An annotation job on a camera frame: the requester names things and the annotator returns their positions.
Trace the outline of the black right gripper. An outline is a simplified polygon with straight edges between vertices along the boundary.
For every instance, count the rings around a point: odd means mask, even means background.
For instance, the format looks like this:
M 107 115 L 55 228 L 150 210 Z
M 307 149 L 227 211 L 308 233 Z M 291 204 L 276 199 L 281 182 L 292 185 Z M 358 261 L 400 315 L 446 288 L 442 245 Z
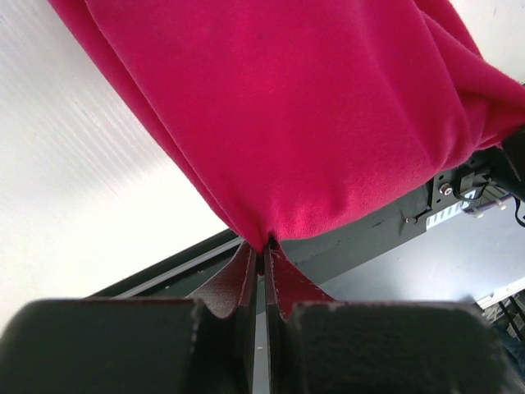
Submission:
M 501 141 L 497 150 L 495 180 L 524 201 L 524 126 Z

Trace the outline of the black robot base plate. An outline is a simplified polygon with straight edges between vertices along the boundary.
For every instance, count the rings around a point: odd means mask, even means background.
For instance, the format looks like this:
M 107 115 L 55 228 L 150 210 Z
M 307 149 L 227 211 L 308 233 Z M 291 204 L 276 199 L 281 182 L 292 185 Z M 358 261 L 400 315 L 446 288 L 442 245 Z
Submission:
M 511 197 L 496 182 L 484 158 L 471 158 L 357 222 L 282 246 L 302 273 L 321 284 L 424 234 L 426 219 L 450 205 L 468 202 L 463 213 L 474 214 L 501 206 Z M 95 295 L 185 296 L 222 268 L 241 242 L 233 231 L 222 231 Z

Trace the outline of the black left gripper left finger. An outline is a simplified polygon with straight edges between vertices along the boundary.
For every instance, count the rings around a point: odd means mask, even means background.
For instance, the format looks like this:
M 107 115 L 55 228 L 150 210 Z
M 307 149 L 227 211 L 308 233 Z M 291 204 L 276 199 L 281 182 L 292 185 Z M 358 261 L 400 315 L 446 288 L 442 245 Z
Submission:
M 257 252 L 244 242 L 223 268 L 192 292 L 203 303 L 193 393 L 253 391 L 257 261 Z

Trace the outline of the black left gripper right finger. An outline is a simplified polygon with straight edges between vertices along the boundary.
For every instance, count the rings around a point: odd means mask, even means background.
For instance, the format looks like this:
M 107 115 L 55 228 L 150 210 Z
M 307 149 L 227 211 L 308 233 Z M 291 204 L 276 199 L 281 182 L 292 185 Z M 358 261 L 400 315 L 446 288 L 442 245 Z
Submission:
M 277 241 L 263 252 L 268 366 L 271 393 L 287 393 L 289 368 L 285 324 L 297 303 L 332 302 L 334 299 L 296 268 Z

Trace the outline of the pink t shirt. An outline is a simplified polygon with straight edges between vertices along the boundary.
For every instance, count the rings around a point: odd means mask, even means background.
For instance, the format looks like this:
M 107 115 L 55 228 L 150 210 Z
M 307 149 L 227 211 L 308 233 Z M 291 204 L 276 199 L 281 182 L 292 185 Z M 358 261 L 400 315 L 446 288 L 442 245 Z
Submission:
M 358 220 L 524 126 L 524 88 L 447 1 L 52 8 L 256 250 Z

